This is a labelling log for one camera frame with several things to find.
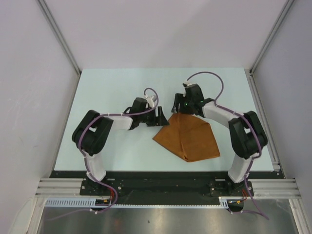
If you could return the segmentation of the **orange cloth napkin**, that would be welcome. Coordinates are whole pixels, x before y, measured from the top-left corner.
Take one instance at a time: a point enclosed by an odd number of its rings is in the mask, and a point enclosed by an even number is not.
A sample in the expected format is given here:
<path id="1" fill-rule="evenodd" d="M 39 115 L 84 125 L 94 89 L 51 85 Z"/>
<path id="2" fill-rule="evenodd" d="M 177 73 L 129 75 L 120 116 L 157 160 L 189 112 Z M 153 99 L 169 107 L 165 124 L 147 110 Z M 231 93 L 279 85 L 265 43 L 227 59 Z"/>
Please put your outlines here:
<path id="1" fill-rule="evenodd" d="M 211 125 L 192 115 L 175 113 L 153 140 L 186 162 L 220 157 Z"/>

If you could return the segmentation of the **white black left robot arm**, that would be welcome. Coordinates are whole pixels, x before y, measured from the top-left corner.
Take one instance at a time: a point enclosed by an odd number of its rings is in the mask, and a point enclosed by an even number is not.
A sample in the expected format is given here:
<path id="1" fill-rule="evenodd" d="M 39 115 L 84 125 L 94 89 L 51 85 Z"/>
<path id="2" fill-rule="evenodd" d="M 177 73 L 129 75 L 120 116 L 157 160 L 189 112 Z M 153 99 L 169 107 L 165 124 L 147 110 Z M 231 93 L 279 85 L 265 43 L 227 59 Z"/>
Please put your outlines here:
<path id="1" fill-rule="evenodd" d="M 119 114 L 100 114 L 89 110 L 72 134 L 72 141 L 83 154 L 87 177 L 92 180 L 91 190 L 97 195 L 104 194 L 108 183 L 103 180 L 106 170 L 97 154 L 102 151 L 112 130 L 133 130 L 145 123 L 148 127 L 169 125 L 158 105 L 156 95 L 137 97 L 132 106 Z"/>

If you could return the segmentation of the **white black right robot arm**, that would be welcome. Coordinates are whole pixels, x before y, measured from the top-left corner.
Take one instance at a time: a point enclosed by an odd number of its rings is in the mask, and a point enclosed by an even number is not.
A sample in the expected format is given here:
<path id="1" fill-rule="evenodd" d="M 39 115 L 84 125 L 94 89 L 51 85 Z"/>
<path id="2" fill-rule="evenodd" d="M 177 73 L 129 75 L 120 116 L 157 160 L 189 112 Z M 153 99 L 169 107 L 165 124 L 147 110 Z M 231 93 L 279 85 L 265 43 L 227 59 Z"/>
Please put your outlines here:
<path id="1" fill-rule="evenodd" d="M 237 195 L 247 186 L 247 178 L 255 159 L 260 158 L 268 139 L 254 111 L 238 113 L 220 106 L 215 99 L 204 98 L 198 84 L 183 83 L 185 92 L 175 94 L 172 112 L 196 115 L 213 120 L 229 129 L 235 156 L 225 179 L 225 191 Z"/>

